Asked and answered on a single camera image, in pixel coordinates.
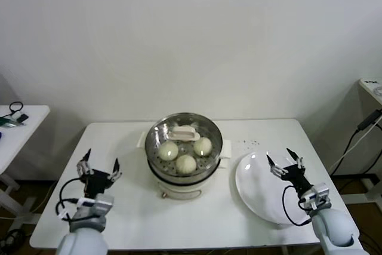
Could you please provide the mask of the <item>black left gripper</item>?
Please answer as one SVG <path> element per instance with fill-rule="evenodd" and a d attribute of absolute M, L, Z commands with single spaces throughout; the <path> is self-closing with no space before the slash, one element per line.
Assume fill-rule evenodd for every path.
<path fill-rule="evenodd" d="M 99 193 L 111 187 L 111 183 L 115 183 L 121 176 L 119 160 L 116 158 L 112 173 L 93 170 L 89 165 L 91 149 L 78 161 L 76 168 L 80 181 L 84 186 L 84 195 L 86 198 L 95 198 Z"/>

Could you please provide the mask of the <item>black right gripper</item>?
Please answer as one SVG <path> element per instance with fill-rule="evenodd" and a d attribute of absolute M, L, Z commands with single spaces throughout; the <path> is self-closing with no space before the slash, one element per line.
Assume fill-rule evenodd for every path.
<path fill-rule="evenodd" d="M 282 180 L 284 181 L 291 182 L 297 191 L 298 197 L 302 197 L 313 185 L 304 176 L 306 169 L 303 164 L 303 158 L 289 148 L 287 148 L 287 151 L 297 164 L 282 168 L 276 164 L 268 154 L 266 154 L 270 172 L 275 176 L 282 176 Z"/>

